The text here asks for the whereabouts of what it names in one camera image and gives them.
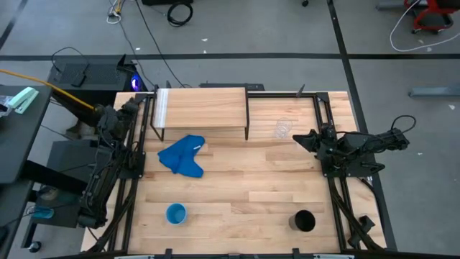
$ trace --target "wooden table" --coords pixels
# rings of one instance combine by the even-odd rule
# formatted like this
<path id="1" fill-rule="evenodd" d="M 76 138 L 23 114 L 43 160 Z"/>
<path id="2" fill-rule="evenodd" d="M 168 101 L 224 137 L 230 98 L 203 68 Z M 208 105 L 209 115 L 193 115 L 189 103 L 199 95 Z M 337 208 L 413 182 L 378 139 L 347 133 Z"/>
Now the wooden table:
<path id="1" fill-rule="evenodd" d="M 116 107 L 133 95 L 118 94 Z M 329 97 L 336 129 L 356 130 L 347 92 L 329 92 Z M 190 109 L 199 112 L 199 108 Z M 172 248 L 175 254 L 291 253 L 293 247 L 300 248 L 301 253 L 339 251 L 331 197 L 320 163 L 292 139 L 294 134 L 317 129 L 313 102 L 250 98 L 249 112 L 247 141 L 241 137 L 241 130 L 234 128 L 170 129 L 164 142 L 147 130 L 147 159 L 136 197 L 129 253 L 163 254 L 166 248 Z M 275 137 L 280 118 L 293 123 L 289 136 L 283 139 Z M 204 169 L 202 178 L 173 174 L 158 160 L 157 152 L 187 134 L 206 139 L 195 157 Z M 376 226 L 369 234 L 384 247 L 372 192 L 357 179 L 347 181 L 355 216 L 372 219 Z M 187 207 L 185 224 L 166 222 L 165 210 L 173 202 Z M 114 203 L 112 195 L 109 213 L 113 213 Z M 316 227 L 311 232 L 288 227 L 288 218 L 301 209 L 315 215 Z M 342 219 L 348 238 L 348 224 Z M 101 228 L 95 233 L 101 235 L 103 231 Z M 93 243 L 87 233 L 82 250 Z"/>

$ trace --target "wooden platform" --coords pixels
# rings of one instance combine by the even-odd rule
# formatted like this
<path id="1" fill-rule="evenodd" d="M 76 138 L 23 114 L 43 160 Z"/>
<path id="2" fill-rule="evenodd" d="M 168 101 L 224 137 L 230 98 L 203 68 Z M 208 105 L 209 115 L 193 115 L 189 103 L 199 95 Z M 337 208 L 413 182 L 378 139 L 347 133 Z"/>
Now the wooden platform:
<path id="1" fill-rule="evenodd" d="M 131 95 L 119 94 L 116 105 L 121 106 Z M 330 92 L 329 96 L 337 130 L 356 130 L 347 92 Z M 249 110 L 248 141 L 240 129 L 232 128 L 169 129 L 164 143 L 151 129 L 147 131 L 147 161 L 137 192 L 130 253 L 163 254 L 166 248 L 175 254 L 291 253 L 293 247 L 301 253 L 339 251 L 320 163 L 290 137 L 316 128 L 313 102 L 257 98 L 249 99 Z M 289 137 L 277 139 L 275 125 L 283 117 L 292 120 L 293 128 Z M 195 157 L 204 169 L 203 178 L 173 174 L 158 160 L 158 151 L 187 134 L 206 139 Z M 374 221 L 377 226 L 370 235 L 385 246 L 372 193 L 356 179 L 348 183 L 355 215 L 366 214 Z M 109 211 L 114 202 L 113 195 Z M 183 225 L 166 222 L 165 210 L 173 202 L 188 209 Z M 301 209 L 310 210 L 316 218 L 312 232 L 288 227 L 288 218 Z M 347 224 L 344 227 L 348 237 Z M 87 233 L 82 250 L 93 243 Z"/>
<path id="2" fill-rule="evenodd" d="M 158 89 L 154 126 L 246 127 L 244 88 Z"/>

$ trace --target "green object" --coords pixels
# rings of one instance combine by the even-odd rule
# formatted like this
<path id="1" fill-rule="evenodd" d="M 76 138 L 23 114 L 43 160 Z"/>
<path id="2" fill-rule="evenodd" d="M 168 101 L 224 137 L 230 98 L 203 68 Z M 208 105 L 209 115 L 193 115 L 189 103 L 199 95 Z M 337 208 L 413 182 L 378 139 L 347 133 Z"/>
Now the green object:
<path id="1" fill-rule="evenodd" d="M 29 105 L 37 97 L 38 91 L 32 87 L 27 87 L 17 94 L 13 99 L 9 100 L 8 106 L 15 109 L 15 112 L 18 114 L 23 114 Z"/>

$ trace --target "blue cup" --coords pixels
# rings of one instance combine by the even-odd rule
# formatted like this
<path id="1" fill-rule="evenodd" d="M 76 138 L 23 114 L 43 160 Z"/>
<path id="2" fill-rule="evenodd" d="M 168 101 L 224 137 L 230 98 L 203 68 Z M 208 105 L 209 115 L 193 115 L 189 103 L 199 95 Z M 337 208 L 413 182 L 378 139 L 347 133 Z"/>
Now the blue cup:
<path id="1" fill-rule="evenodd" d="M 182 224 L 187 219 L 187 209 L 182 204 L 171 204 L 166 209 L 166 220 L 171 224 Z"/>

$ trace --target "red chair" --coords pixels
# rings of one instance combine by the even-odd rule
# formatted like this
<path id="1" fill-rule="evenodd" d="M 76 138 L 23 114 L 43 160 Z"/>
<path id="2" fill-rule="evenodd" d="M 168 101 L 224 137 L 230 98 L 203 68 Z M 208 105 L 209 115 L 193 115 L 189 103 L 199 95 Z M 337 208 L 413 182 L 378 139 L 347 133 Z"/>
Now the red chair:
<path id="1" fill-rule="evenodd" d="M 412 33 L 422 29 L 432 32 L 440 32 L 448 29 L 454 21 L 450 14 L 460 9 L 460 0 L 422 0 L 419 1 L 411 11 L 415 15 L 414 28 Z M 405 8 L 411 7 L 413 1 L 404 0 Z"/>

